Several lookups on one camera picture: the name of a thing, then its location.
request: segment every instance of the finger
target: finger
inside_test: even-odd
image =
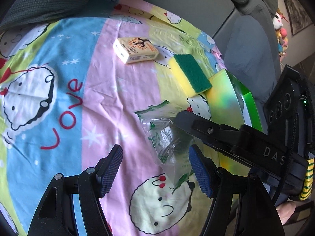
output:
[[[296,208],[296,204],[293,201],[288,201],[279,205],[276,209],[280,217],[282,225],[285,224],[289,218],[293,215]]]

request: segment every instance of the colorful bedspread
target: colorful bedspread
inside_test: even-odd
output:
[[[117,37],[148,37],[160,55],[124,65]],[[194,176],[172,194],[134,112],[167,100],[210,119],[206,98],[187,98],[168,66],[192,54],[207,77],[224,68],[209,36],[141,0],[90,0],[75,17],[4,32],[0,54],[0,211],[18,235],[56,173],[80,174],[116,143],[124,159],[100,200],[113,235],[199,234],[211,200]]]

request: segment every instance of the plush toy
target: plush toy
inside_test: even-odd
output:
[[[281,13],[279,9],[277,9],[276,15],[273,18],[273,26],[276,31],[276,37],[278,40],[278,52],[280,56],[280,61],[283,60],[283,58],[286,56],[286,50],[288,48],[288,38],[287,38],[287,31],[285,28],[283,28],[282,19],[287,19],[284,17],[284,15]]]

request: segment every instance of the kitchen sponge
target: kitchen sponge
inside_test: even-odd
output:
[[[169,66],[189,98],[212,87],[192,55],[174,55]]]

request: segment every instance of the clear plastic wrapper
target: clear plastic wrapper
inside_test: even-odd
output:
[[[180,107],[168,101],[136,112],[146,133],[152,157],[162,167],[176,190],[193,174],[188,158],[189,147],[194,138],[173,125],[173,119]]]

